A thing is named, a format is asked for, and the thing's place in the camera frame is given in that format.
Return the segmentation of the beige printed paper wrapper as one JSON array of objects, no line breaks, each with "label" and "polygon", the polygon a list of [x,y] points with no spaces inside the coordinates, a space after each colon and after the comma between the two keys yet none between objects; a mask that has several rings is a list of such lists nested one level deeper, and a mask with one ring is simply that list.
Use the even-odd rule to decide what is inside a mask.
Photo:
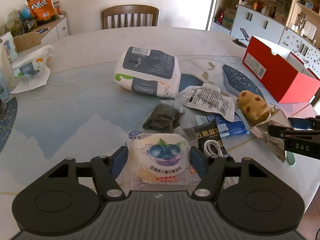
[{"label": "beige printed paper wrapper", "polygon": [[284,112],[276,105],[270,105],[270,115],[269,117],[252,127],[249,130],[261,141],[263,142],[271,152],[282,162],[286,161],[286,153],[284,150],[284,141],[282,137],[276,137],[278,130],[276,129],[276,136],[270,135],[269,127],[276,126],[280,128],[291,128],[288,118]]}]

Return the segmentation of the yellow spotted plush toy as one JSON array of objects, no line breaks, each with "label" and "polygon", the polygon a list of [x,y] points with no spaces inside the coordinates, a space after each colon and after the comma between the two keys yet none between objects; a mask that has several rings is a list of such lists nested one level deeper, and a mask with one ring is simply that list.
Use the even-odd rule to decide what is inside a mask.
[{"label": "yellow spotted plush toy", "polygon": [[269,117],[269,105],[258,94],[243,90],[239,93],[237,102],[240,111],[252,125],[259,124]]}]

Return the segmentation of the black sesame snack packet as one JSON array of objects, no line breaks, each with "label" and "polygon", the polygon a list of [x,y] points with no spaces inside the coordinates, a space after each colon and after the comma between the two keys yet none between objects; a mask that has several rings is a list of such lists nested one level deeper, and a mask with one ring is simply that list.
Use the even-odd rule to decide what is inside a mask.
[{"label": "black sesame snack packet", "polygon": [[195,146],[208,157],[224,157],[234,161],[222,143],[219,130],[215,121],[207,122],[195,127],[182,129],[182,134],[189,141],[190,146]]}]

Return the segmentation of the blue snack wrapper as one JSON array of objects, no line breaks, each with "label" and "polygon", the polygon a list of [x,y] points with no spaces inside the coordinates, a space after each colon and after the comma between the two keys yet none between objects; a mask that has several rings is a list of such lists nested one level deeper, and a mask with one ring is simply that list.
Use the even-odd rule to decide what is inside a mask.
[{"label": "blue snack wrapper", "polygon": [[212,114],[206,116],[197,115],[195,116],[195,119],[198,125],[215,121],[220,133],[220,137],[227,137],[229,135],[236,134],[249,134],[248,124],[244,122],[237,113],[235,113],[233,122],[227,121],[223,118],[223,116],[219,114]]}]

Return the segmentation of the blueberry pastry packet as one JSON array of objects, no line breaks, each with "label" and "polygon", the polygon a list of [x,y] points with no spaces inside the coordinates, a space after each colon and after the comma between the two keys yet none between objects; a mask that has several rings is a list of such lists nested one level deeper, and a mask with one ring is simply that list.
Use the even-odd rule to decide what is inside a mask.
[{"label": "blueberry pastry packet", "polygon": [[140,133],[129,143],[131,185],[134,190],[188,187],[200,181],[189,161],[191,146],[174,133]]}]

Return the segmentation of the dark seaweed snack bag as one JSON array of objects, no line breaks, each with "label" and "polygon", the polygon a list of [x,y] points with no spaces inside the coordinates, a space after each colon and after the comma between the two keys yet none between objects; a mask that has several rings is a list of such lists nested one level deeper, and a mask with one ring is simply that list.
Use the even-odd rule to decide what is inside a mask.
[{"label": "dark seaweed snack bag", "polygon": [[162,100],[142,124],[142,129],[172,133],[179,126],[184,114],[185,111],[179,100]]}]

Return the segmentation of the white printed snack pouch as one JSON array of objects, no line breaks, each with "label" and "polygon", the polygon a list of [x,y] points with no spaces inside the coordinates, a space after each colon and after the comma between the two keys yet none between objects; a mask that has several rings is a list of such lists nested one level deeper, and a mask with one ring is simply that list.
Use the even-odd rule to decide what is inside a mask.
[{"label": "white printed snack pouch", "polygon": [[204,83],[202,86],[188,86],[179,92],[176,98],[185,107],[220,114],[225,120],[234,121],[235,102],[233,98],[210,83]]}]

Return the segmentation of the white blue tissue pack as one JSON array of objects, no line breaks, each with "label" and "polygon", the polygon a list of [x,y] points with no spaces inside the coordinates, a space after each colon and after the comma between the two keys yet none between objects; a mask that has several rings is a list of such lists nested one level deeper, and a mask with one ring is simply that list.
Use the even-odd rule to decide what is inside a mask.
[{"label": "white blue tissue pack", "polygon": [[181,71],[175,56],[131,46],[117,62],[114,78],[118,85],[133,92],[174,98],[180,86]]}]

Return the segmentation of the red cardboard box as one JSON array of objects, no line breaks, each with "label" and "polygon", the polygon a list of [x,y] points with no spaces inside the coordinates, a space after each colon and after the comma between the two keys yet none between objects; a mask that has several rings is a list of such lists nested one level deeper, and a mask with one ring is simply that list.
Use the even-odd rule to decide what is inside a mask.
[{"label": "red cardboard box", "polygon": [[294,53],[264,38],[251,37],[242,62],[278,103],[309,102],[319,89]]}]

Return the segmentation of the black phone stand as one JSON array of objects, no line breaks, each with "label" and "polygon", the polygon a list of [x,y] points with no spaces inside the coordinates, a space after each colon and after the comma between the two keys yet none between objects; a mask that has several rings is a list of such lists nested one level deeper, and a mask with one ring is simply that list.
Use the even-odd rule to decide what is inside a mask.
[{"label": "black phone stand", "polygon": [[238,46],[241,46],[242,48],[247,48],[247,44],[245,44],[244,42],[246,41],[247,43],[250,42],[250,37],[248,35],[248,33],[245,31],[244,28],[240,28],[240,31],[242,33],[242,35],[244,36],[243,38],[239,39],[239,38],[235,38],[233,39],[233,43],[238,45]]}]

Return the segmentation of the open tissue pack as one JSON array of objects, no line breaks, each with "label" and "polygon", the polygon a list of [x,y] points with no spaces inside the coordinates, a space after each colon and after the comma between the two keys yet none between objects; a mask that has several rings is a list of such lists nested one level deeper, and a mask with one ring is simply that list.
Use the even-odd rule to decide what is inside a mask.
[{"label": "open tissue pack", "polygon": [[54,47],[47,45],[13,63],[12,77],[17,81],[17,85],[11,91],[11,94],[45,86],[50,76],[47,62],[51,60],[53,52]]}]

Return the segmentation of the white sideboard cabinet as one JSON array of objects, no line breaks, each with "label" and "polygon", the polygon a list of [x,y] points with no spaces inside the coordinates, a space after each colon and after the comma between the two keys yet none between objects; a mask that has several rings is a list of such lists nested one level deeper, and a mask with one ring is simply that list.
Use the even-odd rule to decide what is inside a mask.
[{"label": "white sideboard cabinet", "polygon": [[58,39],[69,36],[67,13],[61,11],[53,22],[38,26],[32,32],[40,35],[42,43],[54,42]]}]

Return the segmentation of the cardboard box on sideboard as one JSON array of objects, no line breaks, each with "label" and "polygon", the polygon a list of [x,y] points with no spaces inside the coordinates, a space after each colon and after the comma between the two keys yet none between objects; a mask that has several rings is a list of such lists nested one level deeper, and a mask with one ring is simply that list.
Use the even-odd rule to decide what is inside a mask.
[{"label": "cardboard box on sideboard", "polygon": [[14,37],[14,43],[17,52],[20,53],[24,50],[40,45],[41,38],[37,32],[30,32],[21,36]]}]

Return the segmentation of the wooden chair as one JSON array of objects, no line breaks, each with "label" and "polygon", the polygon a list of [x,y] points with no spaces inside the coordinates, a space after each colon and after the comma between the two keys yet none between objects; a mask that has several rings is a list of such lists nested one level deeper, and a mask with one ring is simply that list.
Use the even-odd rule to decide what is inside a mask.
[{"label": "wooden chair", "polygon": [[150,5],[116,5],[101,12],[101,24],[102,29],[156,27],[158,16],[159,9]]}]

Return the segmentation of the white wall cabinet unit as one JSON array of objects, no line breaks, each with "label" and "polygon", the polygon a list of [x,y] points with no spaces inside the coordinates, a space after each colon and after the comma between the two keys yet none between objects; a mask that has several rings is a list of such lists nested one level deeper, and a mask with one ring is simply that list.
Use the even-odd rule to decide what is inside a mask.
[{"label": "white wall cabinet unit", "polygon": [[293,52],[319,76],[319,0],[212,0],[207,28],[257,36]]}]

